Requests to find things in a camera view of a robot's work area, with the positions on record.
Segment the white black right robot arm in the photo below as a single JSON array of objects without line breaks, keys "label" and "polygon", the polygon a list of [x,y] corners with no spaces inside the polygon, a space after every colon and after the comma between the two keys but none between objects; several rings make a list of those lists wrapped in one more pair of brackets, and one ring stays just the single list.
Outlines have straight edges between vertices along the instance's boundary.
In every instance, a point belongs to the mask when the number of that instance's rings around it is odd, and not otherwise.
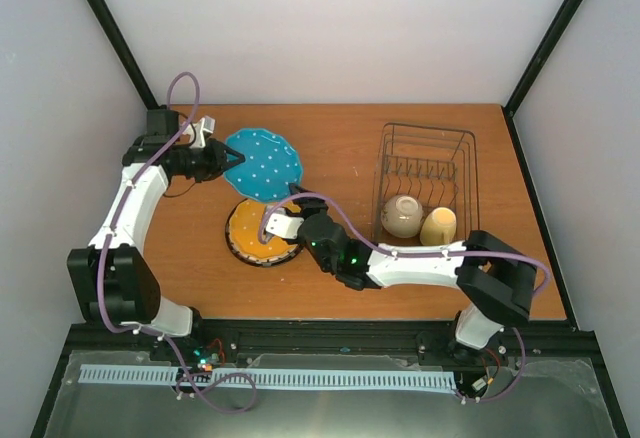
[{"label": "white black right robot arm", "polygon": [[290,201],[301,223],[291,241],[305,246],[322,272],[356,291],[424,285],[461,291],[469,300],[455,320],[453,339],[462,347],[485,348],[504,328],[529,322],[534,298],[551,281],[542,262],[494,235],[473,230],[463,241],[430,247],[398,247],[365,239],[350,221],[328,214],[337,204],[296,184]]}]

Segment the cream ceramic bowl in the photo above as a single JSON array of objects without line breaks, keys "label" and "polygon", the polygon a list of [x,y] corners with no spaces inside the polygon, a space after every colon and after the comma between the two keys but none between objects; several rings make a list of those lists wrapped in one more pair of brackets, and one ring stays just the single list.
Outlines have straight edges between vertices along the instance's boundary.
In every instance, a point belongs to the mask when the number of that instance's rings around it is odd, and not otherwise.
[{"label": "cream ceramic bowl", "polygon": [[410,195],[390,198],[383,206],[380,218],[382,227],[397,238],[415,237],[422,226],[422,204]]}]

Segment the yellow ceramic mug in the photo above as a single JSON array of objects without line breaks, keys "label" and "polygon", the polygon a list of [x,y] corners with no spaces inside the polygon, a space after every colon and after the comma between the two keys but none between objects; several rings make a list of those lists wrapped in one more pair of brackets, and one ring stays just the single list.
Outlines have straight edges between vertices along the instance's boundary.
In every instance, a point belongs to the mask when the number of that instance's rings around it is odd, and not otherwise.
[{"label": "yellow ceramic mug", "polygon": [[456,214],[449,208],[438,207],[425,218],[419,240],[423,246],[447,245],[454,241],[456,231]]}]

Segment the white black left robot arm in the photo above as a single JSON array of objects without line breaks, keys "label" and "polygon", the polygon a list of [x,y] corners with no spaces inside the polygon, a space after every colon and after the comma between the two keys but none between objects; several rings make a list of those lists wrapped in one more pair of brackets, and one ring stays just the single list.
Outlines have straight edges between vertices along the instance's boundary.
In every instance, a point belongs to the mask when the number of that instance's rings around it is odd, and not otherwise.
[{"label": "white black left robot arm", "polygon": [[215,120],[194,120],[178,111],[148,112],[146,131],[122,157],[118,191],[99,231],[84,248],[70,251],[67,269],[83,318],[109,330],[158,338],[186,360],[201,358],[208,336],[194,326],[196,309],[164,297],[144,259],[155,209],[175,177],[215,180],[244,162],[214,138]]}]

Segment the teal polka dot plate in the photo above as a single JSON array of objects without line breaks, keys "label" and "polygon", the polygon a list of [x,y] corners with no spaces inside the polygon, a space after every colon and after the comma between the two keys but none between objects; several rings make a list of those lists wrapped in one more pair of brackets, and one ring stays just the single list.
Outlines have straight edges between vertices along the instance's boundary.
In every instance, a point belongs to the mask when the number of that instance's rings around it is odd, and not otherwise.
[{"label": "teal polka dot plate", "polygon": [[225,144],[245,158],[224,173],[225,180],[245,198],[277,202],[290,195],[290,184],[302,181],[300,156],[282,135],[264,128],[243,128],[228,136]]}]

